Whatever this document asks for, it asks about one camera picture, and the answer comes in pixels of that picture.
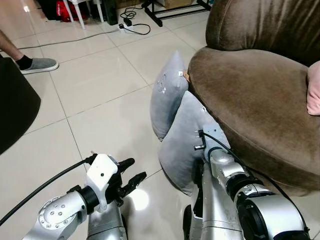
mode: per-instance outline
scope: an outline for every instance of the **light gray cushion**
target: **light gray cushion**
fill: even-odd
[[[192,194],[194,183],[192,172],[196,160],[204,160],[204,150],[194,150],[201,145],[195,131],[203,129],[206,124],[217,124],[206,108],[186,91],[181,105],[175,115],[174,122],[163,139],[158,157],[161,166],[170,180],[186,195]]]
[[[179,72],[185,70],[184,61],[178,51],[165,64],[152,91],[150,116],[152,128],[160,141],[167,135],[188,90],[188,82]]]

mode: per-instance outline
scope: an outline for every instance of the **black cable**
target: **black cable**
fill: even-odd
[[[133,30],[130,30],[128,28],[123,28],[129,32],[132,32],[132,33],[135,33],[135,34],[139,34],[139,35],[147,35],[151,32],[151,27],[148,25],[148,24],[144,24],[144,23],[138,23],[138,24],[133,24],[132,26],[147,26],[149,28],[149,31],[147,33],[141,33],[141,32],[137,32],[137,31],[133,31]]]
[[[147,26],[149,28],[149,31],[147,33],[141,33],[141,32],[138,32],[138,31],[133,31],[133,30],[128,29],[126,27],[122,27],[121,29],[125,29],[125,30],[127,30],[127,31],[129,31],[131,33],[134,33],[134,34],[148,35],[151,32],[150,25],[145,24],[145,23],[132,24],[131,19],[133,19],[137,15],[137,12],[134,11],[134,9],[141,10],[141,9],[144,9],[144,8],[143,7],[136,7],[136,4],[134,4],[133,7],[127,7],[124,10],[124,12],[120,14],[120,17],[123,18],[123,21],[126,23],[126,25],[128,27],[130,27],[130,26]]]
[[[211,136],[211,135],[209,135],[209,134],[207,134],[207,133],[205,133],[205,132],[202,132],[202,134],[203,134],[204,136],[207,136],[208,138],[214,140],[214,141],[217,142],[218,144],[220,144],[225,150],[228,151],[228,153],[230,153],[230,154],[235,158],[235,160],[236,160],[238,163],[240,163],[241,165],[243,165],[245,168],[248,168],[248,167],[245,165],[245,163],[244,163],[230,148],[228,148],[226,145],[224,145],[221,141],[219,141],[219,140],[216,139],[214,136]]]
[[[23,205],[25,205],[30,199],[32,199],[36,194],[38,194],[41,190],[43,190],[46,186],[51,184],[53,181],[57,180],[60,178],[62,175],[70,172],[71,170],[79,167],[82,164],[92,164],[92,162],[95,160],[97,154],[93,154],[90,157],[87,157],[85,160],[82,160],[71,167],[68,167],[67,169],[63,170],[62,172],[58,173],[48,181],[46,181],[44,184],[39,186],[36,190],[34,190],[32,193],[30,193],[26,198],[24,198],[21,202],[19,202],[13,209],[11,209],[1,220],[0,220],[0,226],[4,224],[16,211],[18,211]]]
[[[136,15],[137,15],[137,12],[136,11],[133,11],[133,10],[129,10],[128,9],[138,9],[138,10],[141,10],[141,9],[144,9],[143,7],[127,7],[123,13],[120,14],[120,17],[123,18],[123,19],[133,19]]]
[[[203,134],[204,136],[207,136],[208,138],[214,140],[215,142],[217,142],[218,144],[220,144],[225,150],[227,150],[241,165],[243,165],[245,168],[247,168],[248,170],[252,171],[252,172],[255,172],[261,176],[263,176],[264,178],[266,178],[286,199],[288,199],[293,205],[294,207],[296,208],[296,210],[299,212],[300,216],[301,216],[301,219],[302,219],[302,222],[303,222],[303,225],[304,225],[304,231],[305,232],[308,232],[310,229],[307,227],[306,225],[306,222],[305,222],[305,219],[304,217],[302,216],[299,208],[296,206],[296,204],[294,203],[294,201],[292,201],[292,199],[285,193],[285,191],[283,191],[281,189],[281,187],[274,181],[272,180],[272,178],[270,178],[269,176],[267,176],[266,174],[258,171],[258,170],[255,170],[247,165],[245,165],[245,163],[230,149],[228,148],[226,145],[224,145],[221,141],[219,141],[218,139],[216,139],[214,136],[211,136],[205,132],[201,132],[201,134]]]
[[[18,49],[19,50],[21,50],[21,49],[35,49],[35,48],[40,48],[40,47],[45,47],[45,46],[50,46],[50,45],[56,45],[56,44],[72,43],[72,42],[77,42],[77,41],[89,39],[89,38],[92,38],[92,37],[95,37],[95,36],[98,36],[98,35],[101,35],[101,34],[111,34],[111,33],[115,33],[115,32],[118,32],[118,31],[119,31],[118,29],[115,29],[115,30],[112,30],[112,31],[100,32],[100,33],[93,34],[93,35],[90,35],[90,36],[86,36],[86,37],[83,37],[83,38],[79,38],[79,39],[76,39],[76,40],[59,41],[59,42],[54,42],[54,43],[42,44],[42,45],[38,45],[38,46],[25,46],[25,47],[20,47]]]

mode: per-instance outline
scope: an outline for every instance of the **gray sneaker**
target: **gray sneaker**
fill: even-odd
[[[31,67],[21,70],[22,74],[35,74],[56,70],[59,63],[51,58],[32,58]]]

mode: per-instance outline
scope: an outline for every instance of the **white tile floor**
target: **white tile floor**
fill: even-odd
[[[22,50],[30,57],[51,57],[60,62],[53,72],[27,75],[41,97],[39,114],[26,134],[0,156],[0,217],[49,177],[89,156],[90,151],[112,154],[117,160],[134,157],[123,175],[146,171],[139,186],[149,204],[135,210],[128,197],[122,208],[132,240],[182,240],[183,210],[191,201],[173,188],[157,158],[159,142],[149,119],[149,104],[156,75],[166,59],[179,50],[185,65],[205,46],[208,12],[166,19],[158,27],[143,10],[133,23],[151,26],[145,36],[123,31],[89,39]],[[75,40],[116,29],[88,20],[48,21],[33,0],[1,0],[0,29],[17,47]],[[84,182],[80,167],[51,184],[0,227],[1,239],[21,239],[33,226],[39,207]],[[295,197],[305,215],[312,238],[320,240],[320,193]],[[84,240],[83,223],[72,240]]]

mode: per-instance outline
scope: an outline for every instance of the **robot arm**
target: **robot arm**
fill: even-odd
[[[130,158],[117,163],[111,156],[98,154],[87,171],[86,186],[70,189],[66,195],[55,197],[40,209],[33,228],[23,240],[66,240],[94,211],[103,212],[107,205],[132,192],[147,176],[142,172],[133,177],[129,184],[121,187],[121,173],[134,163]]]
[[[234,202],[246,240],[309,240],[308,228],[296,206],[267,189],[241,163],[205,136],[227,142],[218,124],[199,131],[211,174]]]

